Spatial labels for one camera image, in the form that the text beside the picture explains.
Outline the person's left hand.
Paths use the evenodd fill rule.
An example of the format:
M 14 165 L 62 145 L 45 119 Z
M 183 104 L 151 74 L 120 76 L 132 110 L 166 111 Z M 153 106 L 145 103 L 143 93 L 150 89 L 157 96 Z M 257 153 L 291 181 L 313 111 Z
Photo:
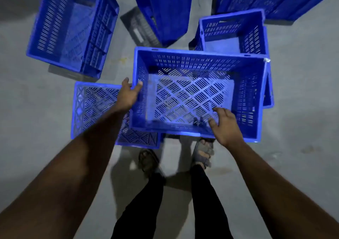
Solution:
M 121 85 L 121 89 L 117 96 L 117 101 L 114 104 L 114 110 L 118 112 L 128 112 L 135 104 L 138 95 L 132 92 L 132 85 L 129 83 L 129 78 L 126 77 Z

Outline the person's right hand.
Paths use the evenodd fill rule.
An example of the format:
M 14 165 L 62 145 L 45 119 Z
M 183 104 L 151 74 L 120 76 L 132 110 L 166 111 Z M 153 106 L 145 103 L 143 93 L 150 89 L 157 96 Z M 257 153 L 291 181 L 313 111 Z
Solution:
M 218 115 L 219 132 L 214 133 L 216 140 L 228 150 L 245 144 L 235 115 L 225 108 L 214 107 L 213 111 Z

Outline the person's left forearm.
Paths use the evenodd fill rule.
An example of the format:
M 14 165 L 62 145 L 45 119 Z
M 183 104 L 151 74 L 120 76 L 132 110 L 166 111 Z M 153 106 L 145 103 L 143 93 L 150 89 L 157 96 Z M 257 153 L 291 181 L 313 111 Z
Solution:
M 0 239 L 74 238 L 130 108 L 116 103 L 43 168 L 0 213 Z

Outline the person's right forearm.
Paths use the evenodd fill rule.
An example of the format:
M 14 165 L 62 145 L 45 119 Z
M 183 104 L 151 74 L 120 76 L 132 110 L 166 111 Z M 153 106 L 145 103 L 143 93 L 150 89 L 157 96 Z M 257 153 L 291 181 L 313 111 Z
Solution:
M 225 145 L 273 239 L 339 239 L 339 222 L 282 177 L 243 140 Z

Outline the person's right sandal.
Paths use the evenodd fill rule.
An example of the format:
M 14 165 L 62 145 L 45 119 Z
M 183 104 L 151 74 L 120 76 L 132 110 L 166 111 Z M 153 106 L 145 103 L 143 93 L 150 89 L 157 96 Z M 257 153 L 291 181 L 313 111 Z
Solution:
M 204 170 L 211 167 L 210 159 L 214 155 L 214 138 L 200 138 L 192 153 L 192 164 L 200 165 Z

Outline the person's sandal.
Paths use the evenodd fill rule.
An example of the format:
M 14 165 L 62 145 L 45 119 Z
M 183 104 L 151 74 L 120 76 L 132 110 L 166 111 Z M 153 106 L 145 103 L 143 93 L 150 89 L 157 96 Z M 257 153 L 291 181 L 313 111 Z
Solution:
M 149 179 L 155 174 L 163 174 L 159 164 L 159 159 L 152 149 L 142 149 L 139 152 L 138 168 L 142 170 L 146 179 Z
M 200 138 L 192 153 L 192 164 L 200 165 L 204 170 L 211 167 L 210 159 L 214 155 L 214 138 Z

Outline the dark grey perforated crate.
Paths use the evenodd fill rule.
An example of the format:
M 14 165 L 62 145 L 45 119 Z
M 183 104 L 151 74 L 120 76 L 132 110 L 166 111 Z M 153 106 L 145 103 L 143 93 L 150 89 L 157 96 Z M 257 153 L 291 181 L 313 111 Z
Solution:
M 163 48 L 138 6 L 120 17 L 136 46 Z

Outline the person's left sandal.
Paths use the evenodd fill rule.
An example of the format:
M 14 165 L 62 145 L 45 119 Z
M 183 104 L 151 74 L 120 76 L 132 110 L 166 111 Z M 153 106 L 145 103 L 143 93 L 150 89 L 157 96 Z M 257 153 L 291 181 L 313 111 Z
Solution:
M 163 174 L 159 164 L 159 159 L 152 149 L 142 149 L 139 152 L 138 168 L 142 170 L 146 179 L 149 179 L 155 174 Z

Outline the person's right leg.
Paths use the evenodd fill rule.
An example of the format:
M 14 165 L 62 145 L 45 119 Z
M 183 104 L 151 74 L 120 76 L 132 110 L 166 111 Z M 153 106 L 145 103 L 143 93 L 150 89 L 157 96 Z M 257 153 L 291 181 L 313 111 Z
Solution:
M 190 168 L 195 213 L 195 239 L 233 239 L 224 208 L 204 168 Z

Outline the person's leg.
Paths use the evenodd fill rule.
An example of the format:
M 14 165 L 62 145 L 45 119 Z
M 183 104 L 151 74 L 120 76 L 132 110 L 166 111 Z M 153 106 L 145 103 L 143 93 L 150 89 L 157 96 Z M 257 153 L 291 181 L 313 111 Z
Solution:
M 117 220 L 111 239 L 153 239 L 165 178 L 153 173 Z
M 195 213 L 195 239 L 233 239 L 224 208 L 204 168 L 190 168 Z

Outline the person's left leg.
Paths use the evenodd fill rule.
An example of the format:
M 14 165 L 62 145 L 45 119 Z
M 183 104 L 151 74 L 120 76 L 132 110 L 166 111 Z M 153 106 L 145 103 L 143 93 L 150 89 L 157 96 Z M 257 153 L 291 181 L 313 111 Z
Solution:
M 111 239 L 153 239 L 165 178 L 153 173 L 117 220 Z

